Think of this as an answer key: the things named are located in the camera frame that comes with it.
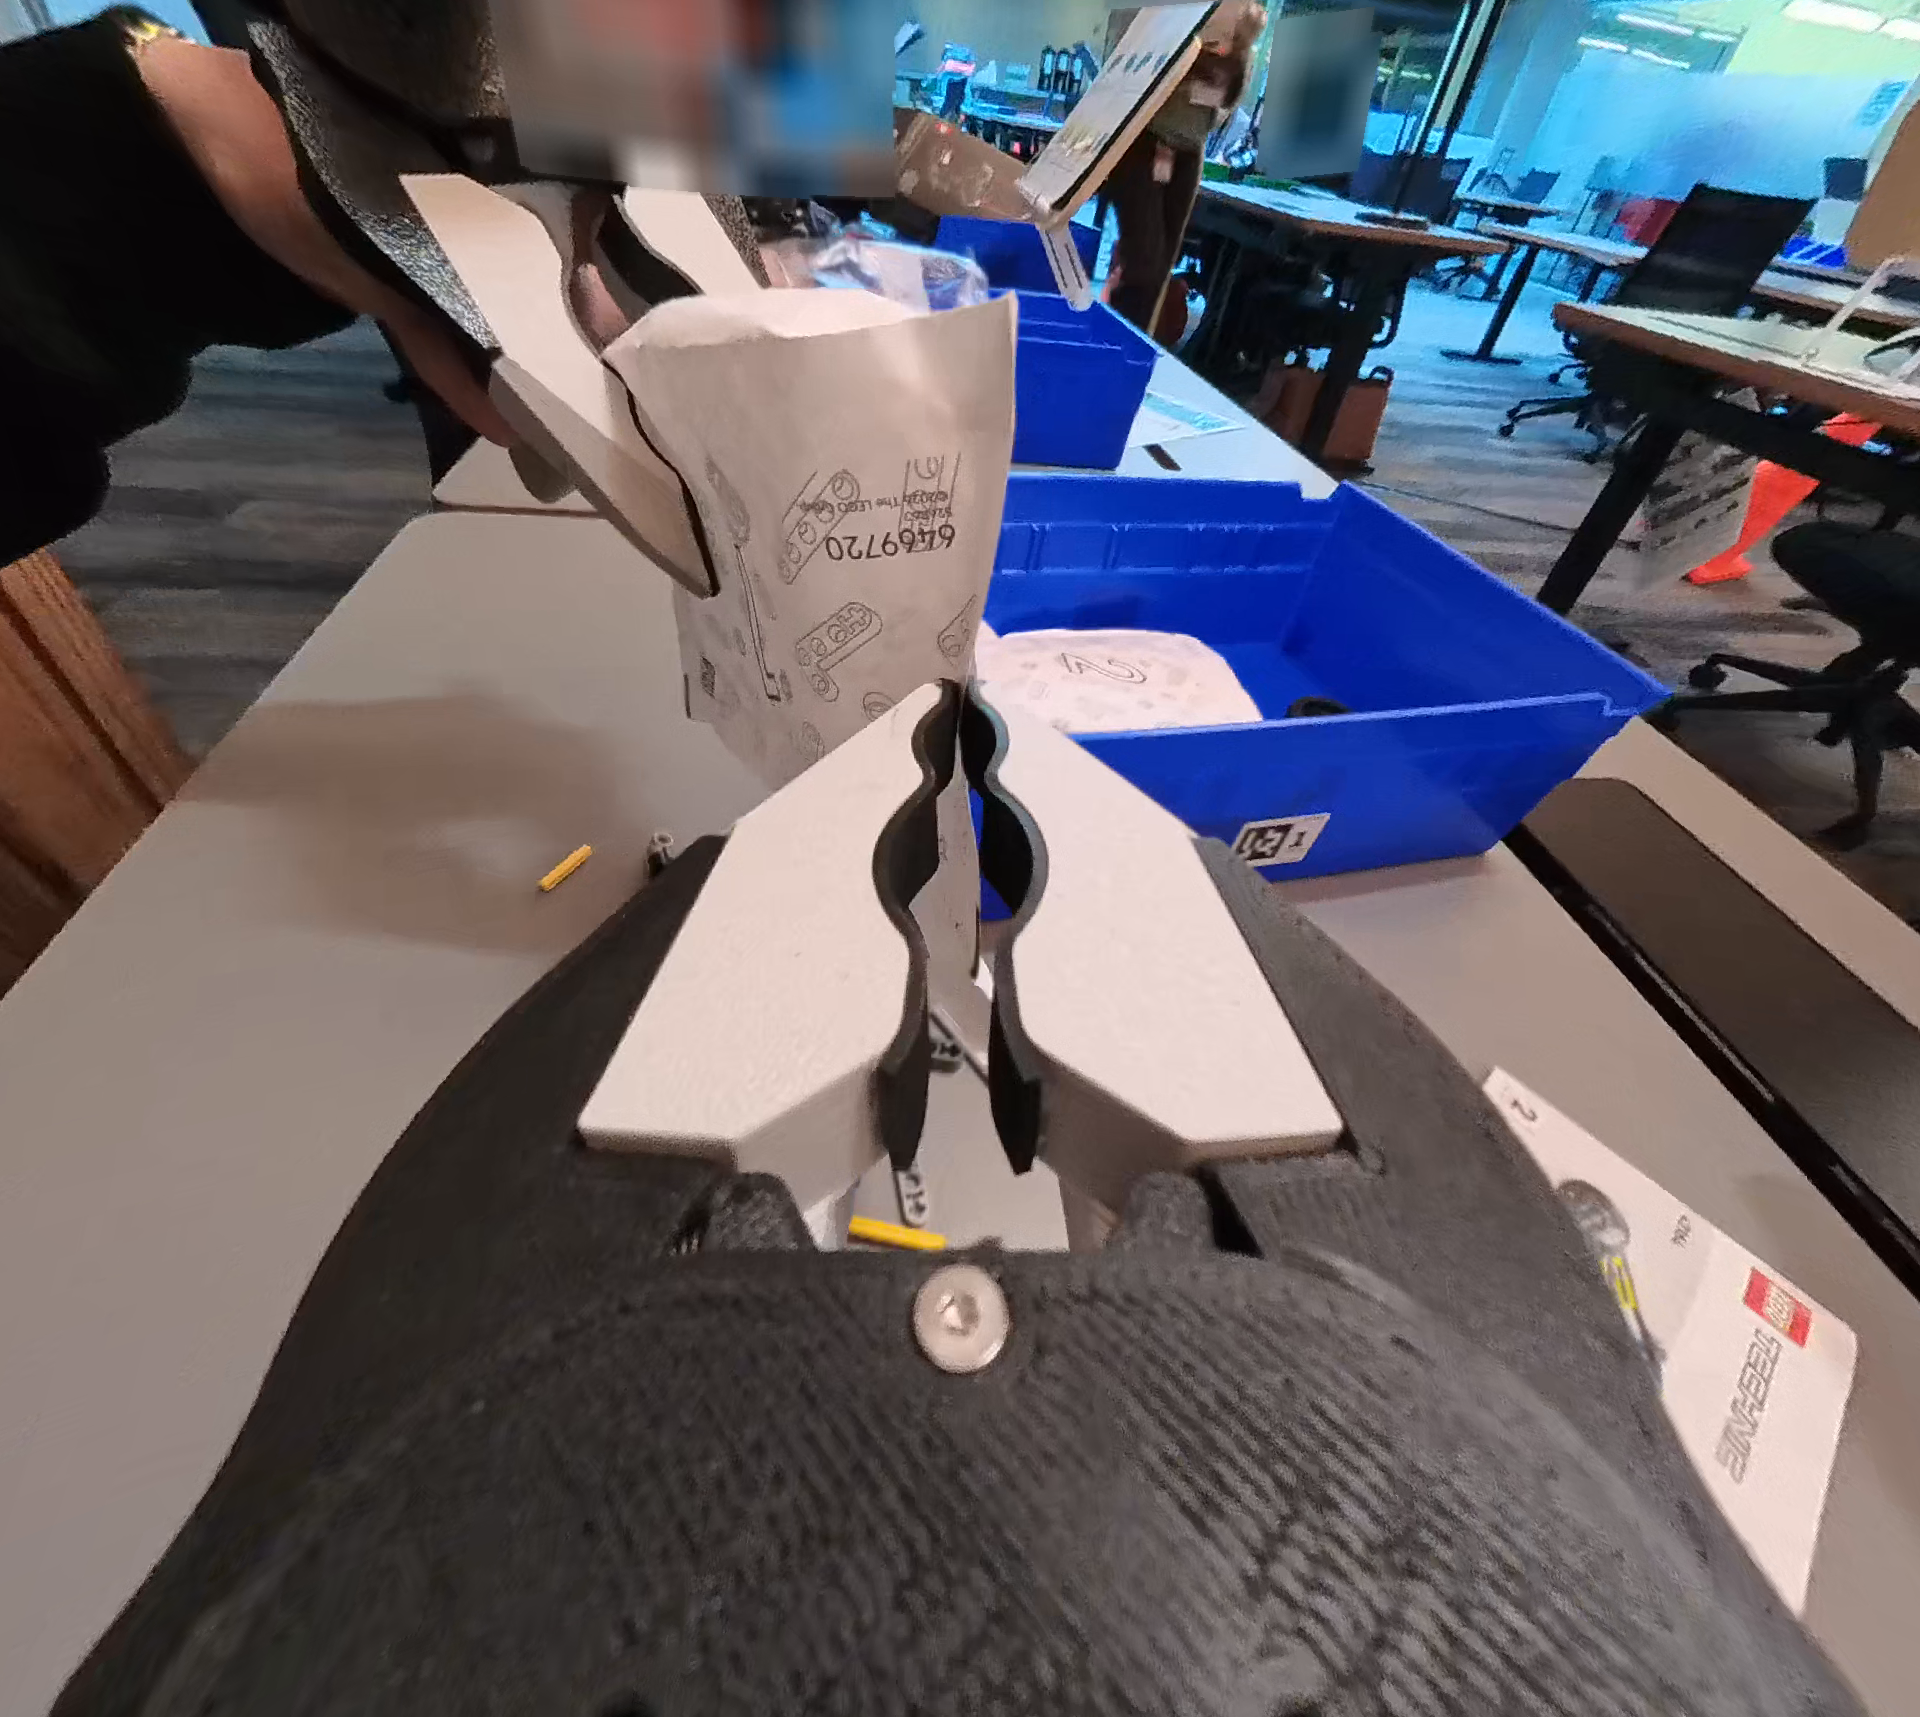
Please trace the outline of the white printed sign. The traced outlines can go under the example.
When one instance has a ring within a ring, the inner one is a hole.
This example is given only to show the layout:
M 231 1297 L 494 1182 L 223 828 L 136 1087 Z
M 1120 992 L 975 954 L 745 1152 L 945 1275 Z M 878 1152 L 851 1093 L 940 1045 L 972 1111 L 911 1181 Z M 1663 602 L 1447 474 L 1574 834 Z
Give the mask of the white printed sign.
M 1756 467 L 1758 460 L 1735 446 L 1683 433 L 1626 529 L 1630 588 L 1663 590 L 1730 550 L 1749 514 Z

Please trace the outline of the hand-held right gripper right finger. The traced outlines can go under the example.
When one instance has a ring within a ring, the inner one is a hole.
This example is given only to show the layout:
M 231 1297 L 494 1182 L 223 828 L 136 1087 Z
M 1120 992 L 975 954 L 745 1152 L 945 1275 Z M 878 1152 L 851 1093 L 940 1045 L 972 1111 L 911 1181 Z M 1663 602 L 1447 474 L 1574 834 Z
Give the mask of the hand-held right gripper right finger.
M 1239 861 L 1064 732 L 964 694 L 990 947 L 989 1098 L 1003 1149 L 1098 1248 L 1147 1177 L 1320 1156 L 1342 1114 L 1251 928 Z

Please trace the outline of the black office chair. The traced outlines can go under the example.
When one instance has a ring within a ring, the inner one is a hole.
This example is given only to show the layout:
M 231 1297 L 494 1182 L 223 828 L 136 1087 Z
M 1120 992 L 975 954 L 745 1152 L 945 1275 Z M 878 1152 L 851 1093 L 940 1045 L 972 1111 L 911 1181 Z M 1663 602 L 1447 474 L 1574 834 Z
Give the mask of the black office chair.
M 1851 751 L 1853 811 L 1822 839 L 1860 847 L 1875 828 L 1886 758 L 1919 751 L 1919 709 L 1909 682 L 1919 673 L 1919 539 L 1900 529 L 1816 519 L 1779 533 L 1774 563 L 1846 627 L 1854 641 L 1818 669 L 1716 651 L 1651 721 L 1670 728 L 1684 714 L 1816 716 L 1818 744 Z
M 1668 215 L 1645 256 L 1624 267 L 1603 297 L 1609 306 L 1736 316 L 1765 267 L 1782 253 L 1813 208 L 1806 195 L 1752 194 L 1696 183 Z M 1529 418 L 1566 413 L 1593 435 L 1590 460 L 1621 444 L 1635 413 L 1607 383 L 1614 376 L 1603 346 L 1573 335 L 1583 389 L 1574 396 L 1523 399 L 1499 425 L 1510 437 Z

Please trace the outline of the wooden desk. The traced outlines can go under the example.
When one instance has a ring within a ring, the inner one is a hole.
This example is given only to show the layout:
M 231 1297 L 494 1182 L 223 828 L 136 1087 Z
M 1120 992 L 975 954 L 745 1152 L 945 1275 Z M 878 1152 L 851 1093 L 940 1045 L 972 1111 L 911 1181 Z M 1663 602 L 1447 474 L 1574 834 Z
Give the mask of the wooden desk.
M 1780 461 L 1898 516 L 1917 514 L 1917 464 L 1820 432 L 1824 420 L 1853 413 L 1917 437 L 1917 326 L 1875 338 L 1829 323 L 1570 299 L 1554 306 L 1553 320 L 1593 346 L 1597 385 L 1641 423 L 1538 590 L 1551 612 L 1564 617 L 1583 598 L 1686 433 Z
M 1453 223 L 1251 183 L 1207 182 L 1193 226 L 1212 252 L 1195 365 L 1227 387 L 1263 383 L 1275 359 L 1323 351 L 1291 437 L 1313 460 L 1328 456 L 1371 355 L 1396 333 L 1412 277 L 1499 253 L 1494 238 Z

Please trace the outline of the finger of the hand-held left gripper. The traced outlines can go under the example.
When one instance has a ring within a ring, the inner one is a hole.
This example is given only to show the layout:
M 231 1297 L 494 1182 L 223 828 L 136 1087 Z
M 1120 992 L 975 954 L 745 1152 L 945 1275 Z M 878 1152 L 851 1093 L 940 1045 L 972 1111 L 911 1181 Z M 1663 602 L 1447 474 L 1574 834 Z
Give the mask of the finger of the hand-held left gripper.
M 736 297 L 766 283 L 753 221 L 735 198 L 579 191 L 579 323 L 589 338 L 619 338 L 664 301 Z
M 401 185 L 487 320 L 490 396 L 518 446 L 695 597 L 717 590 L 700 512 L 642 432 L 627 383 L 580 327 L 549 223 L 498 188 L 455 171 Z

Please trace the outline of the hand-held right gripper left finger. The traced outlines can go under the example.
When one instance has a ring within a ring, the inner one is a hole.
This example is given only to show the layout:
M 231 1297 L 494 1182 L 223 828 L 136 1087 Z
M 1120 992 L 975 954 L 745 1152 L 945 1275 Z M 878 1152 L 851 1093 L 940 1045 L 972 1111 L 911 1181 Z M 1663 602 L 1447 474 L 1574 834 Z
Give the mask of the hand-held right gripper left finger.
M 924 684 L 732 825 L 580 1119 L 589 1149 L 780 1181 L 846 1248 L 918 1156 L 964 985 L 964 691 Z

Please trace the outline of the white instruction booklet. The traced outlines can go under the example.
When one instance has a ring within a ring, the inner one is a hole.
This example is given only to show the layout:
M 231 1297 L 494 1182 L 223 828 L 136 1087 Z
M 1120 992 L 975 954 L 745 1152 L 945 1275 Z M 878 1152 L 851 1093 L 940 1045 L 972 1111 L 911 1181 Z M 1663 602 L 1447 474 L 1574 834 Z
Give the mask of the white instruction booklet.
M 1510 1073 L 1485 1090 L 1580 1229 L 1716 1506 L 1804 1613 L 1856 1333 Z

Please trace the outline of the person's left hand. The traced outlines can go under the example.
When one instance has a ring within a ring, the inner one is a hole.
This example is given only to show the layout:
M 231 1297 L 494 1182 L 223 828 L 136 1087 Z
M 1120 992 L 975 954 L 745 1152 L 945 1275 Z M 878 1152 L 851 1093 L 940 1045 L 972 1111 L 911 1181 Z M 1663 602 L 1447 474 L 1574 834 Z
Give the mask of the person's left hand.
M 353 256 L 315 210 L 292 134 L 248 56 L 162 32 L 139 44 L 135 61 L 233 221 L 313 289 L 372 316 L 463 423 L 509 446 L 516 435 L 511 422 L 443 317 Z

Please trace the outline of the orange traffic cone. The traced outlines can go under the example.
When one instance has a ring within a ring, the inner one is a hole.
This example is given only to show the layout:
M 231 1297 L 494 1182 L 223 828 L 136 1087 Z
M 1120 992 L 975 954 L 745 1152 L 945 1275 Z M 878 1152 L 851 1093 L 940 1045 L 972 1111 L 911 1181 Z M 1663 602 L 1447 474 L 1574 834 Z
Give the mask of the orange traffic cone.
M 1816 489 L 1816 477 L 1790 469 L 1773 460 L 1755 466 L 1747 505 L 1733 548 L 1719 552 L 1690 569 L 1684 581 L 1692 587 L 1719 587 L 1749 579 L 1755 572 L 1752 548 Z

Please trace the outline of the white printed paper bag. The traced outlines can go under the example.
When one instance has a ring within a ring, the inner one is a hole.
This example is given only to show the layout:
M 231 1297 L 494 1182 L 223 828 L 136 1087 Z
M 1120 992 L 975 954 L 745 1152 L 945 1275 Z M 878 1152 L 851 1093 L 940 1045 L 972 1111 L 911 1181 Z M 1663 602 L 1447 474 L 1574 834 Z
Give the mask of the white printed paper bag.
M 686 711 L 778 792 L 906 696 L 967 682 L 1016 430 L 1014 294 L 660 304 L 605 349 L 712 562 L 678 595 Z

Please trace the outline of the wooden cabinet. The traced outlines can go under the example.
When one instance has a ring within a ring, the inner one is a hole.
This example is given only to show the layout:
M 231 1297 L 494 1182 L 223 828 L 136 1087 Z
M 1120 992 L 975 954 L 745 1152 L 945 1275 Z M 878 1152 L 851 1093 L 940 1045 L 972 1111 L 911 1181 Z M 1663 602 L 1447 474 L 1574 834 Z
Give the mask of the wooden cabinet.
M 2 986 L 191 776 L 100 618 L 42 550 L 2 570 Z

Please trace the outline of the white numbered paper bag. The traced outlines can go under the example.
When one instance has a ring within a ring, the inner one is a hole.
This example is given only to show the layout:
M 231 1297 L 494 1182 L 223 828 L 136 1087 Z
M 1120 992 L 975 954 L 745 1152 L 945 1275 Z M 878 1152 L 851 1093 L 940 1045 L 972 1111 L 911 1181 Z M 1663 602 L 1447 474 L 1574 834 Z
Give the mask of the white numbered paper bag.
M 972 670 L 997 709 L 1072 737 L 1217 728 L 1263 721 L 1228 660 L 1166 631 L 982 628 Z

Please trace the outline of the clear plastic bag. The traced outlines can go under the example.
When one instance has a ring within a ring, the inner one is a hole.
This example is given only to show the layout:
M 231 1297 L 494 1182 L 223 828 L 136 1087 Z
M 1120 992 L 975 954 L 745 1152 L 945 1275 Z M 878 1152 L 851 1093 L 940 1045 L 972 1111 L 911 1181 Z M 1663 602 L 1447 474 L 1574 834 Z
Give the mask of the clear plastic bag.
M 997 294 L 987 272 L 967 256 L 828 221 L 828 229 L 789 231 L 757 243 L 770 283 L 869 294 L 913 313 L 971 310 Z

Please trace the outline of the large blue plastic bin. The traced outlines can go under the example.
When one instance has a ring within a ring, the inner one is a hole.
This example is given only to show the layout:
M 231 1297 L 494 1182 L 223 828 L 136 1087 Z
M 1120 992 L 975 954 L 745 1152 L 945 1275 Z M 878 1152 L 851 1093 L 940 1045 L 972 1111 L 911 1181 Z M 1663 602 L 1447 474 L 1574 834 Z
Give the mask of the large blue plastic bin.
M 1251 722 L 1079 740 L 1285 880 L 1480 855 L 1668 699 L 1350 483 L 1019 474 L 985 621 L 1220 654 Z

